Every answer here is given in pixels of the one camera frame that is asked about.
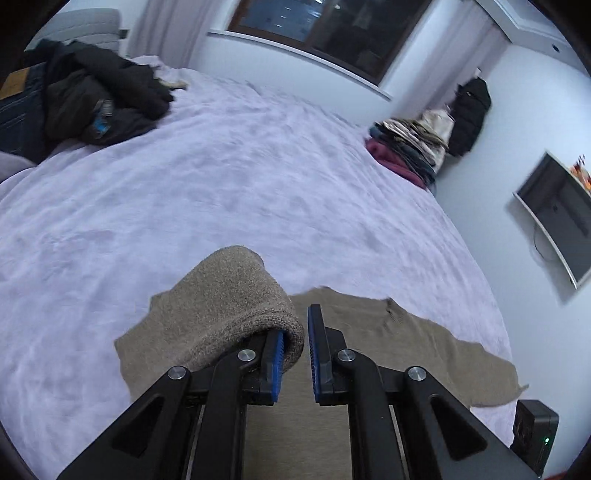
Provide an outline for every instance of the pillow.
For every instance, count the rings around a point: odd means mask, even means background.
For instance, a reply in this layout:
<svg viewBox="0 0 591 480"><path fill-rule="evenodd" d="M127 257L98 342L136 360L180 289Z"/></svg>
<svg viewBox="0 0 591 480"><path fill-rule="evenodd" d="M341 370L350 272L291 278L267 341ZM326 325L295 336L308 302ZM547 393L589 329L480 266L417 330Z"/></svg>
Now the pillow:
<svg viewBox="0 0 591 480"><path fill-rule="evenodd" d="M0 183L31 167L36 167L31 160L0 151Z"/></svg>

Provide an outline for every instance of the wall-mounted tv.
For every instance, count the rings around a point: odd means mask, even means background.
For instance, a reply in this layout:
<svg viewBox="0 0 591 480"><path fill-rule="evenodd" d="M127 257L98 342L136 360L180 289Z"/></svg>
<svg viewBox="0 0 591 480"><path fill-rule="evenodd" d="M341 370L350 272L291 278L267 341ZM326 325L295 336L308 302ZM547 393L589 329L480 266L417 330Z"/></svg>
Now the wall-mounted tv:
<svg viewBox="0 0 591 480"><path fill-rule="evenodd" d="M546 153L514 195L534 217L578 288L591 274L591 194Z"/></svg>

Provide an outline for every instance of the black device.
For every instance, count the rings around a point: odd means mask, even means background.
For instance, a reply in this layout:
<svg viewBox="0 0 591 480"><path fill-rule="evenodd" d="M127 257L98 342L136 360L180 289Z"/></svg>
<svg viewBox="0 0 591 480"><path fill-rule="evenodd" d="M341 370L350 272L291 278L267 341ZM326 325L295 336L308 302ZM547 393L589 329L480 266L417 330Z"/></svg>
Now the black device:
<svg viewBox="0 0 591 480"><path fill-rule="evenodd" d="M558 414L539 400L519 400L511 445L538 477L544 473L558 429Z"/></svg>
<svg viewBox="0 0 591 480"><path fill-rule="evenodd" d="M348 406L353 480L535 480L424 368L348 349L318 304L308 331L316 402ZM271 330L198 372L172 367L58 479L241 480L246 408L277 401L282 342Z"/></svg>

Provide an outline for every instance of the headboard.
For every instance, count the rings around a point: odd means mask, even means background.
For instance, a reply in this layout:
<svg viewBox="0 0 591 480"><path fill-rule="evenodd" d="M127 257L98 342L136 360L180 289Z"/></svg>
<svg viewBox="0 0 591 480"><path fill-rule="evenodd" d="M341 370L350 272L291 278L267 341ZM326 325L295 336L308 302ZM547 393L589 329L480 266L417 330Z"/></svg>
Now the headboard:
<svg viewBox="0 0 591 480"><path fill-rule="evenodd" d="M61 12L47 22L33 37L27 50L42 38L68 42L80 40L119 53L121 14L114 8L83 8Z"/></svg>

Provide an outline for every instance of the white bedsheet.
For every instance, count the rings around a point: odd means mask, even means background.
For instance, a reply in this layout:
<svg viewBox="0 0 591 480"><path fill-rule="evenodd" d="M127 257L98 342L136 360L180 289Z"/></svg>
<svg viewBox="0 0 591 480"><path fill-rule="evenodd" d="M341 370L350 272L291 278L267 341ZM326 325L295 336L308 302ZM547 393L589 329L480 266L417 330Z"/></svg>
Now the white bedsheet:
<svg viewBox="0 0 591 480"><path fill-rule="evenodd" d="M155 131L71 143L0 184L0 419L41 480L129 405L113 340L227 245L258 252L288 294L391 296L510 359L459 233L429 192L372 159L364 130L291 96L166 75L190 89ZM514 408L477 414L508 443Z"/></svg>

